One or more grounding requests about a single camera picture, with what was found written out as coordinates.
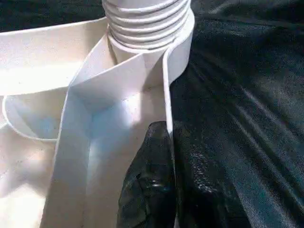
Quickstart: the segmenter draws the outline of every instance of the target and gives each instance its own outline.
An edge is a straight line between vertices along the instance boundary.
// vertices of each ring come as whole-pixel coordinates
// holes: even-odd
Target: wrinkled black material
[[[123,182],[118,228],[173,228],[176,193],[165,122],[149,126]]]
[[[181,227],[304,227],[303,3],[209,2],[171,85]]]

